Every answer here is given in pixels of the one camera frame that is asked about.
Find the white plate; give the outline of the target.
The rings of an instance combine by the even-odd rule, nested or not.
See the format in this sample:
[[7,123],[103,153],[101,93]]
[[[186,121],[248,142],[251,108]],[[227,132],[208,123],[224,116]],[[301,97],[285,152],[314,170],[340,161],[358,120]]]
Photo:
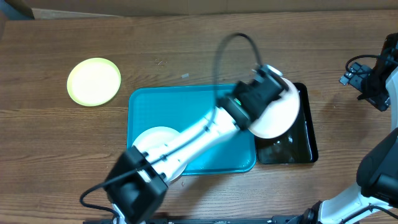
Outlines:
[[263,139],[277,138],[287,132],[295,123],[300,111],[298,89],[288,79],[282,78],[289,89],[280,94],[280,98],[271,102],[260,118],[250,125],[248,130]]
[[178,131],[165,126],[150,128],[138,135],[132,146],[135,146],[142,154],[147,153],[148,162],[154,162],[164,154],[159,147],[170,142],[179,134]]

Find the yellow green rimmed plate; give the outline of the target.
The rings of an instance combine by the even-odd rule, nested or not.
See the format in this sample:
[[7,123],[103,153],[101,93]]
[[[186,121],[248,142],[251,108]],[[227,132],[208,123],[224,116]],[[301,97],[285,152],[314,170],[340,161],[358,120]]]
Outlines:
[[109,102],[120,86],[119,68],[105,58],[89,58],[80,62],[67,78],[69,97],[82,106],[100,106]]

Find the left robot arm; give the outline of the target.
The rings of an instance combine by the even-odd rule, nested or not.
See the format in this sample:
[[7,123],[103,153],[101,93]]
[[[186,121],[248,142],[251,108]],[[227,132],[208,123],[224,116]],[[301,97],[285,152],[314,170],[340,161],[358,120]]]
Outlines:
[[132,146],[118,158],[103,187],[114,208],[113,223],[143,222],[188,163],[242,130],[266,136],[261,125],[288,106],[299,106],[296,87],[267,65],[251,83],[238,82],[231,93],[217,96],[211,112],[171,140],[147,149]]

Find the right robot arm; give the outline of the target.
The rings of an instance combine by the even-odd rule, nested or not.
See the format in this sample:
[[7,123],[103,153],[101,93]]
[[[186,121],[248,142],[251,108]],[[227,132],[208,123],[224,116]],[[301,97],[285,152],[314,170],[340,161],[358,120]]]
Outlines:
[[359,223],[367,216],[384,212],[397,218],[397,34],[386,36],[373,68],[349,59],[340,78],[351,85],[379,111],[391,109],[391,132],[359,164],[356,182],[329,200],[319,201],[290,223]]

